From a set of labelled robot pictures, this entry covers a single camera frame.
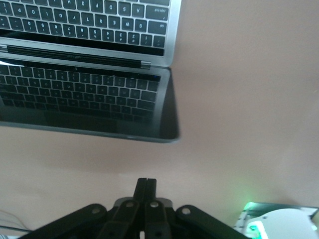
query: silver laptop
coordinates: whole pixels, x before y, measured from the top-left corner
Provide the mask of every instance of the silver laptop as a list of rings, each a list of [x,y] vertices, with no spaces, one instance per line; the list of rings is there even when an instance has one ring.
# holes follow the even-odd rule
[[[0,0],[0,122],[178,138],[172,63],[181,0]]]

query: laptop hinge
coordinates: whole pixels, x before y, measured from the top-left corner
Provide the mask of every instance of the laptop hinge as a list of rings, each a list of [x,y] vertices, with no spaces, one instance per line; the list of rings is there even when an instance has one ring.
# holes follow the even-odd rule
[[[150,61],[141,61],[141,68],[142,68],[142,69],[149,69],[149,68],[151,68],[151,62],[150,62]]]
[[[0,52],[8,53],[8,48],[6,45],[0,44]]]

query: table surface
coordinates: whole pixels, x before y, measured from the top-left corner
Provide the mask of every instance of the table surface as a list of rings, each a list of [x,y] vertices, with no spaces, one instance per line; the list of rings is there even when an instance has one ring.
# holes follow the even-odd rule
[[[184,0],[172,65],[181,138],[0,127],[0,210],[35,229],[138,178],[233,226],[248,202],[319,206],[319,2]]]

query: laptop keyboard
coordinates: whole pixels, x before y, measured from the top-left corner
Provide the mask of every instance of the laptop keyboard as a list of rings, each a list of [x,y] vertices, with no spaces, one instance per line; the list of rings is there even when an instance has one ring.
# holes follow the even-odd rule
[[[0,0],[0,28],[165,47],[170,0]]]
[[[151,122],[158,86],[116,75],[0,65],[0,96],[11,107]]]

